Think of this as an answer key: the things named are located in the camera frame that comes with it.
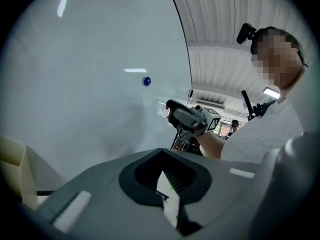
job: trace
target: ceiling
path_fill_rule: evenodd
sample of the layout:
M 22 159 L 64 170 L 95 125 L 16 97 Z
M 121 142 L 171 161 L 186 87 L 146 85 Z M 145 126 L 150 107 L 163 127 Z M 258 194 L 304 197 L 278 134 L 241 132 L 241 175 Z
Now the ceiling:
M 290 0 L 174 0 L 183 24 L 189 51 L 192 87 L 191 104 L 198 100 L 224 105 L 223 119 L 247 116 L 241 101 L 246 90 L 253 105 L 270 96 L 270 85 L 252 67 L 251 41 L 236 42 L 242 24 L 256 29 L 273 26 L 294 35 L 303 48 L 305 62 L 317 53 L 316 39 Z

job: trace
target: person in background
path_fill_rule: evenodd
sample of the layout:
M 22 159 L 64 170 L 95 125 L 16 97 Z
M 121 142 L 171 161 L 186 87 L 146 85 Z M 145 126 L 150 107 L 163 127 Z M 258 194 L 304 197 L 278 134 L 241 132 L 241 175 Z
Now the person in background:
M 287 102 L 287 94 L 305 72 L 301 45 L 288 32 L 267 27 L 259 29 L 252 39 L 252 62 L 261 76 L 279 88 L 280 97 L 224 141 L 209 132 L 197 137 L 205 155 L 214 159 L 260 163 L 264 154 L 282 147 L 290 138 L 303 132 L 300 121 Z
M 238 120 L 232 120 L 232 122 L 231 122 L 231 129 L 232 129 L 232 131 L 228 132 L 228 134 L 227 134 L 226 136 L 224 136 L 222 139 L 225 140 L 225 141 L 226 141 L 227 139 L 229 139 L 230 136 L 231 136 L 232 134 L 234 134 L 234 133 L 238 130 L 238 128 L 239 128 L 239 121 L 238 121 Z

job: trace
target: vent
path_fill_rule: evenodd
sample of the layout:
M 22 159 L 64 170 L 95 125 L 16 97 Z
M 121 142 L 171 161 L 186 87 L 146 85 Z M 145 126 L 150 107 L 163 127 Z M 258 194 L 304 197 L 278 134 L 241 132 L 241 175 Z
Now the vent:
M 205 100 L 197 100 L 196 103 L 198 104 L 202 104 L 202 105 L 207 105 L 207 106 L 210 106 L 210 107 L 214 107 L 214 108 L 218 108 L 218 109 L 225 109 L 225 106 L 224 105 L 221 105 L 219 103 L 214 103 L 214 102 L 210 102 L 210 101 L 205 101 Z
M 144 187 L 156 191 L 161 172 L 174 191 L 180 194 L 196 179 L 196 171 L 165 152 L 153 156 L 134 171 L 135 179 Z

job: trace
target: black opening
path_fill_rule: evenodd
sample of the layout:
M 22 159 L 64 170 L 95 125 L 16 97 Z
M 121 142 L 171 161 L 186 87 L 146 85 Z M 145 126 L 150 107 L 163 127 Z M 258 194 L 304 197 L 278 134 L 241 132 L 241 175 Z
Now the black opening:
M 123 168 L 119 184 L 136 203 L 162 207 L 163 199 L 156 193 L 162 171 L 183 205 L 200 201 L 212 182 L 210 172 L 202 165 L 158 148 Z

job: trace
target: man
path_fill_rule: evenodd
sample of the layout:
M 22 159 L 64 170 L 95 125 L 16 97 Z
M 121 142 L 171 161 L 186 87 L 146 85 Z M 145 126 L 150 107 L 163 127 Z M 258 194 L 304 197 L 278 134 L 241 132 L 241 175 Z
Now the man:
M 232 120 L 232 122 L 231 122 L 231 128 L 232 128 L 232 131 L 228 132 L 228 134 L 222 138 L 223 140 L 226 141 L 227 139 L 230 138 L 230 136 L 231 136 L 232 134 L 234 134 L 234 133 L 238 130 L 238 128 L 239 128 L 239 121 L 238 121 L 238 120 Z
M 303 132 L 299 119 L 288 103 L 287 94 L 305 72 L 301 45 L 288 32 L 267 27 L 252 39 L 252 62 L 261 75 L 279 88 L 279 99 L 268 107 L 264 116 L 257 116 L 230 140 L 213 133 L 197 137 L 206 155 L 215 159 L 260 163 L 269 150 L 282 147 L 288 139 Z

